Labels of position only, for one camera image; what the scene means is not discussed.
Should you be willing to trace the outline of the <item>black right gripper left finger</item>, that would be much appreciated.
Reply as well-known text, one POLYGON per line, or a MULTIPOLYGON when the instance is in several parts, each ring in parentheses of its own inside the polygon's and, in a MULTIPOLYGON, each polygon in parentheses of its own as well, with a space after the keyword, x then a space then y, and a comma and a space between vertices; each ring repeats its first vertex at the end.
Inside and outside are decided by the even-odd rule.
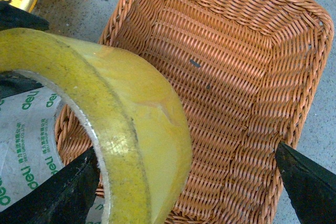
POLYGON ((1 212, 1 223, 85 223, 100 170, 93 147, 1 212))

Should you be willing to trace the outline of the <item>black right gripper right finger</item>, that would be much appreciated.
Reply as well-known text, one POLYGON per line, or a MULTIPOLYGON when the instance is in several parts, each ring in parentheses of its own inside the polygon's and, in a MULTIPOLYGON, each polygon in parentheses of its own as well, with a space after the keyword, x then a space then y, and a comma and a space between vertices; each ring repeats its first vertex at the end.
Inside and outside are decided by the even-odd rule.
POLYGON ((335 174, 283 142, 275 159, 300 223, 335 223, 335 174))

